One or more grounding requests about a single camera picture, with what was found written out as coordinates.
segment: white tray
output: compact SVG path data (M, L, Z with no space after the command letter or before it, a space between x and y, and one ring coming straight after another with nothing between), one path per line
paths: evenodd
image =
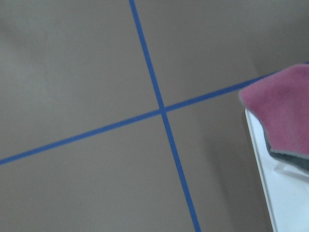
M273 159L261 124L246 118L274 232L309 232L309 175Z

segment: gray surface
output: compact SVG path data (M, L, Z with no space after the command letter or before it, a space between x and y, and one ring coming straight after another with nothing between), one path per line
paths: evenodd
M136 2L166 105L309 61L309 1ZM0 2L0 159L158 108L127 1ZM168 113L205 232L271 231L237 93ZM0 166L1 231L194 231L161 118Z
M0 185L2 232L194 230L159 116L1 166Z
M0 158L158 108L128 2L0 3Z

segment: pink towel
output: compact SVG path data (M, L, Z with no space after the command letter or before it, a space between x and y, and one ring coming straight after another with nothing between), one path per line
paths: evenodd
M309 65L298 64L239 93L261 122L272 152L309 160Z

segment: pink fabric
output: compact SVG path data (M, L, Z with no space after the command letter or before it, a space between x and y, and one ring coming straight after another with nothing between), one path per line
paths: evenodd
M309 65L298 64L239 93L261 122L271 150L309 159Z

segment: pink cloth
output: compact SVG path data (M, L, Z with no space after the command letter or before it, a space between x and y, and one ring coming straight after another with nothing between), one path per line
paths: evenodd
M298 64L239 93L261 122L271 150L309 159L309 65Z

